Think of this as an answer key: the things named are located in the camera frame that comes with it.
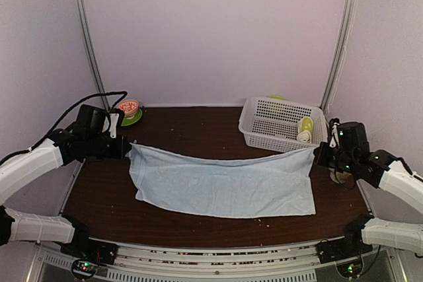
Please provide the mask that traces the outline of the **green crocodile pattern towel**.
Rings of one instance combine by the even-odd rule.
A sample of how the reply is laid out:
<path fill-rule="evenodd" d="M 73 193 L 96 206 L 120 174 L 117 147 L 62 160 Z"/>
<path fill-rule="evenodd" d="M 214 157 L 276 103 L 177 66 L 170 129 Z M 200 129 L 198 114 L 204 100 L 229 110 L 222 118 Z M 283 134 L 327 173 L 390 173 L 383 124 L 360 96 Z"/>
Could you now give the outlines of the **green crocodile pattern towel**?
<path fill-rule="evenodd" d="M 303 117 L 297 123 L 297 140 L 303 143 L 312 142 L 314 121 L 310 117 Z"/>

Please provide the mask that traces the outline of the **light blue towel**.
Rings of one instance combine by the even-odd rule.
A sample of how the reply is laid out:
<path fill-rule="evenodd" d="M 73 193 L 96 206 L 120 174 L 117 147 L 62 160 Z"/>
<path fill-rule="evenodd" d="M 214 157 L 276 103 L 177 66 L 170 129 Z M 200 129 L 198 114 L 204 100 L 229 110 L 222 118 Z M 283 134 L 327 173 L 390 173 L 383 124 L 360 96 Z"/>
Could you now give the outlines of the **light blue towel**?
<path fill-rule="evenodd" d="M 312 149 L 216 160 L 134 144 L 127 156 L 136 199 L 161 209 L 230 219 L 316 213 Z"/>

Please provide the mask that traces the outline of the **white perforated plastic basket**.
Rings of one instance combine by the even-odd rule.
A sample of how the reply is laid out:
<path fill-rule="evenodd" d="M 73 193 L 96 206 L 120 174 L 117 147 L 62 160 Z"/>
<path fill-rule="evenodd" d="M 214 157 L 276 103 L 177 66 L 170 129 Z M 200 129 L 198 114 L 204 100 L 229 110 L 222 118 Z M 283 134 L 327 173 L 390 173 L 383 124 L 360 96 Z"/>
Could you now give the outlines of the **white perforated plastic basket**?
<path fill-rule="evenodd" d="M 299 141 L 300 121 L 310 118 L 313 129 L 309 141 Z M 286 153 L 317 147 L 328 137 L 323 111 L 314 106 L 270 97 L 250 97 L 239 118 L 239 131 L 250 147 Z"/>

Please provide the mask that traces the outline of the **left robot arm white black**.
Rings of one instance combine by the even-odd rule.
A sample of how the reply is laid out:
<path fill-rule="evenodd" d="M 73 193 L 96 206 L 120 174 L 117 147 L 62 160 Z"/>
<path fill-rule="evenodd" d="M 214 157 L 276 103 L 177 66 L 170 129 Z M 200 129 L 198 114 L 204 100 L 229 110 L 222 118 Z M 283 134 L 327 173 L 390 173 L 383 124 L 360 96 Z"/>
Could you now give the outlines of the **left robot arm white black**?
<path fill-rule="evenodd" d="M 95 244 L 89 239 L 89 230 L 77 219 L 23 213 L 4 204 L 29 183 L 74 161 L 124 158 L 132 148 L 117 132 L 124 117 L 121 109 L 106 111 L 84 104 L 68 128 L 53 128 L 32 148 L 1 160 L 2 245 L 13 241 L 55 242 L 69 245 L 80 258 L 93 255 Z"/>

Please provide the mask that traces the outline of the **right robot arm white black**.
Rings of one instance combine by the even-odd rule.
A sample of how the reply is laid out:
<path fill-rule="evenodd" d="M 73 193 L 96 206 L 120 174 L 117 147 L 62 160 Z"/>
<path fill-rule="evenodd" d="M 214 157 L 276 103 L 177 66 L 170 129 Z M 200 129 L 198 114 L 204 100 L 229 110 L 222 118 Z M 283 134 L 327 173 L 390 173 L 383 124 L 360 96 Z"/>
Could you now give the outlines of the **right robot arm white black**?
<path fill-rule="evenodd" d="M 376 189 L 399 198 L 418 212 L 422 211 L 422 177 L 411 170 L 402 157 L 385 150 L 372 152 L 360 122 L 329 121 L 330 135 L 313 151 L 315 162 L 329 169 L 333 182 L 343 184 L 343 174 L 363 180 Z M 385 221 L 360 215 L 344 228 L 339 242 L 343 256 L 353 256 L 364 246 L 380 245 L 413 252 L 422 257 L 422 225 Z"/>

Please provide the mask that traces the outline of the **green plate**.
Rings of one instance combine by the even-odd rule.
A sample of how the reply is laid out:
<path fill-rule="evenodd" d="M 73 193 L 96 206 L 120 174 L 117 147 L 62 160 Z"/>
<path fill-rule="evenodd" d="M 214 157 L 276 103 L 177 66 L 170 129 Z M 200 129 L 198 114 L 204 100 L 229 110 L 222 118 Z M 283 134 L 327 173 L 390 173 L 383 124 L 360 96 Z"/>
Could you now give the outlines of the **green plate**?
<path fill-rule="evenodd" d="M 128 127 L 130 125 L 133 125 L 133 124 L 139 122 L 142 119 L 142 116 L 143 116 L 143 111 L 142 111 L 141 108 L 139 108 L 133 116 L 125 117 L 122 121 L 121 126 L 122 127 Z"/>

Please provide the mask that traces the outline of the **red patterned ceramic bowl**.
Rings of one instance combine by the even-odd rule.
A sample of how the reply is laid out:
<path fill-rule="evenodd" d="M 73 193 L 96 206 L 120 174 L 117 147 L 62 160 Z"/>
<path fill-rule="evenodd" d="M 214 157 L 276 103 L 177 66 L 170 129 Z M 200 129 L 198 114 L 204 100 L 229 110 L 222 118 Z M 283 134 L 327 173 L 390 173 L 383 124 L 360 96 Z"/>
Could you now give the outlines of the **red patterned ceramic bowl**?
<path fill-rule="evenodd" d="M 124 112 L 125 118 L 134 117 L 139 110 L 139 102 L 137 100 L 124 100 L 117 106 Z"/>

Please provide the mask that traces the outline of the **lime green bowl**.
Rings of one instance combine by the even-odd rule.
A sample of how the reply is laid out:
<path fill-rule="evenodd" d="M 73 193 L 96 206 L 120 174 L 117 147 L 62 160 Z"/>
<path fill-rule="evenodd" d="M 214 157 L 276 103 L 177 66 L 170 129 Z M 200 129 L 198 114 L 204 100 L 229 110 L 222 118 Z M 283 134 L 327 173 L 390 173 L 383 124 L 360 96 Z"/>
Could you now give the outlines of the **lime green bowl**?
<path fill-rule="evenodd" d="M 269 98 L 273 98 L 276 100 L 286 100 L 285 98 L 281 97 L 281 96 L 269 96 Z"/>

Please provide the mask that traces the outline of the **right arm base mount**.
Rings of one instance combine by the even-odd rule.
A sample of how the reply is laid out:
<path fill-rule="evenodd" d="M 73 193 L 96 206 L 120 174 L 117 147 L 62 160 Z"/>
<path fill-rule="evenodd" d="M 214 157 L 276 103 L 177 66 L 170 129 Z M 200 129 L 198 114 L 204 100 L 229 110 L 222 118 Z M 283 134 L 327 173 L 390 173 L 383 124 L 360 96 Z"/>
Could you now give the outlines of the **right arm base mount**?
<path fill-rule="evenodd" d="M 349 281 L 362 278 L 374 266 L 381 251 L 378 246 L 372 261 L 365 263 L 364 254 L 374 251 L 374 247 L 363 241 L 362 230 L 374 218 L 373 215 L 360 215 L 344 227 L 342 238 L 322 239 L 316 245 L 320 263 L 336 262 L 338 274 Z"/>

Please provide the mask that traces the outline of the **front aluminium rail panel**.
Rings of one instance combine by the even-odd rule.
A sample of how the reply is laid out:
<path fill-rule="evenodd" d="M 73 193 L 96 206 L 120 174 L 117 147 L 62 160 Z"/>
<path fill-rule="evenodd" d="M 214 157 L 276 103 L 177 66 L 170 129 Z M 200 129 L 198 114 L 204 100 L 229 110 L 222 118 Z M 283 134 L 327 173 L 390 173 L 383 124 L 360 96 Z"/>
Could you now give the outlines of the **front aluminium rail panel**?
<path fill-rule="evenodd" d="M 395 249 L 322 262 L 317 242 L 245 248 L 171 248 L 119 242 L 86 281 L 408 281 Z"/>

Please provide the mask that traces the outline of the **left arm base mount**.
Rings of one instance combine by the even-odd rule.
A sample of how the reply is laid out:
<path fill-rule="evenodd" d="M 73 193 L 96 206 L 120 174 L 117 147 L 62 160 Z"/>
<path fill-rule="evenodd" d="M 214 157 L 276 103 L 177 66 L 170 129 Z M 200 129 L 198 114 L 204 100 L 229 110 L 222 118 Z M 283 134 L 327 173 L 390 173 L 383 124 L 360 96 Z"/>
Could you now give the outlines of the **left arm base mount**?
<path fill-rule="evenodd" d="M 75 232 L 70 243 L 59 243 L 60 252 L 75 258 L 70 270 L 77 281 L 87 281 L 100 267 L 114 264 L 118 251 L 116 244 L 92 239 L 88 226 L 75 217 L 65 215 L 63 218 L 71 223 Z"/>

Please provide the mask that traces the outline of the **left aluminium frame post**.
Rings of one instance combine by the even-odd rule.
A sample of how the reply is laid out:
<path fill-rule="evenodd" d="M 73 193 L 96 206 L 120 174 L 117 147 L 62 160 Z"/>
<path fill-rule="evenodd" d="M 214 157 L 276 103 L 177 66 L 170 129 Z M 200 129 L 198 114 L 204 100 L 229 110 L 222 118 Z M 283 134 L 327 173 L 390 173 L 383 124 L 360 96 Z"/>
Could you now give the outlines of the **left aluminium frame post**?
<path fill-rule="evenodd" d="M 89 70 L 93 77 L 93 81 L 95 84 L 96 91 L 98 93 L 105 93 L 105 87 L 100 75 L 100 71 L 98 68 L 98 63 L 96 60 L 95 49 L 93 46 L 93 40 L 91 37 L 90 29 L 89 29 L 89 22 L 87 18 L 87 12 L 85 8 L 85 0 L 75 0 L 77 13 L 79 16 L 79 24 L 81 27 L 82 38 L 83 38 L 83 46 L 85 49 L 85 53 L 87 55 L 87 60 L 89 63 Z"/>

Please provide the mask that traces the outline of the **aluminium frame post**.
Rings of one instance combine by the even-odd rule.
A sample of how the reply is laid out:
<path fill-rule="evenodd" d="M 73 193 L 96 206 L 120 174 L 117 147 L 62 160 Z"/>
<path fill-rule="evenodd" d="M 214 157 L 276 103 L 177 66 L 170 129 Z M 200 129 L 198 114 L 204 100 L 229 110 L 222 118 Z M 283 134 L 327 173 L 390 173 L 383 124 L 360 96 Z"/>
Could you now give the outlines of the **aluminium frame post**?
<path fill-rule="evenodd" d="M 82 38 L 83 38 L 83 46 L 85 49 L 85 53 L 87 55 L 87 60 L 89 63 L 89 70 L 93 77 L 93 81 L 95 84 L 96 91 L 98 93 L 105 93 L 105 87 L 100 75 L 100 71 L 98 68 L 98 63 L 96 60 L 95 49 L 93 46 L 93 40 L 91 37 L 90 29 L 89 29 L 89 22 L 87 18 L 87 12 L 85 8 L 85 0 L 75 0 L 77 13 L 79 16 L 79 24 L 81 27 Z"/>
<path fill-rule="evenodd" d="M 353 29 L 354 24 L 356 3 L 357 0 L 344 0 L 344 8 L 340 23 L 340 29 L 338 32 L 338 38 L 336 41 L 334 56 L 330 66 L 330 72 L 325 86 L 325 91 L 320 104 L 320 108 L 326 116 L 330 113 L 330 107 L 334 102 L 334 97 L 343 70 L 348 38 Z"/>

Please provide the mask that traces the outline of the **right aluminium frame post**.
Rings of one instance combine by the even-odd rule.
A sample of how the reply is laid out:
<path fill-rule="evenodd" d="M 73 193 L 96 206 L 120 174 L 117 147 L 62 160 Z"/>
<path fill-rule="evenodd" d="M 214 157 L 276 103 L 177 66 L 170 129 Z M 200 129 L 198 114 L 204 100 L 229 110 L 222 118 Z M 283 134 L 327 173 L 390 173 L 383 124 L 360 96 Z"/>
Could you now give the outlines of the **right aluminium frame post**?
<path fill-rule="evenodd" d="M 348 38 L 353 29 L 354 24 L 356 3 L 357 0 L 344 0 L 344 8 L 340 23 L 340 29 L 338 32 L 338 38 L 336 41 L 334 56 L 330 66 L 330 72 L 325 86 L 325 91 L 320 104 L 320 108 L 326 116 L 330 113 L 330 107 L 334 102 L 334 97 L 343 70 Z"/>

